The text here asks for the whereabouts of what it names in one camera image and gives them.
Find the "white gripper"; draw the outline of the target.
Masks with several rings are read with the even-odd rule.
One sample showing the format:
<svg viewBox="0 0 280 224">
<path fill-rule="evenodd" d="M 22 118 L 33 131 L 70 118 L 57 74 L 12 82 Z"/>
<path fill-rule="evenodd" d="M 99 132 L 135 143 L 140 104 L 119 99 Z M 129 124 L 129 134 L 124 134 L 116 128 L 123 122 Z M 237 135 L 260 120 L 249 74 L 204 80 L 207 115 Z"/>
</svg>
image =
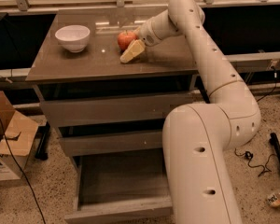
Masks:
<svg viewBox="0 0 280 224">
<path fill-rule="evenodd" d="M 122 53 L 119 58 L 122 63 L 128 63 L 140 55 L 146 46 L 152 47 L 159 43 L 159 39 L 155 36 L 150 22 L 145 22 L 140 27 L 134 29 L 133 32 L 138 35 L 140 40 L 133 40 Z"/>
</svg>

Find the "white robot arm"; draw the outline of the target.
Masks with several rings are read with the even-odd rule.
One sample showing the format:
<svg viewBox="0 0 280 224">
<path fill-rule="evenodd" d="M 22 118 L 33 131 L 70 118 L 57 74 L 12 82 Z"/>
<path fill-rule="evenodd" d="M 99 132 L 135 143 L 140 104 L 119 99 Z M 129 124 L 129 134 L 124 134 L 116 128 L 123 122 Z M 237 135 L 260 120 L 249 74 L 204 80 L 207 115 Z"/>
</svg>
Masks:
<svg viewBox="0 0 280 224">
<path fill-rule="evenodd" d="M 161 14 L 137 28 L 120 57 L 128 63 L 146 47 L 183 35 L 206 94 L 206 104 L 181 105 L 162 129 L 163 156 L 176 224 L 242 224 L 223 152 L 249 142 L 259 129 L 259 105 L 203 28 L 194 0 L 170 0 Z"/>
</svg>

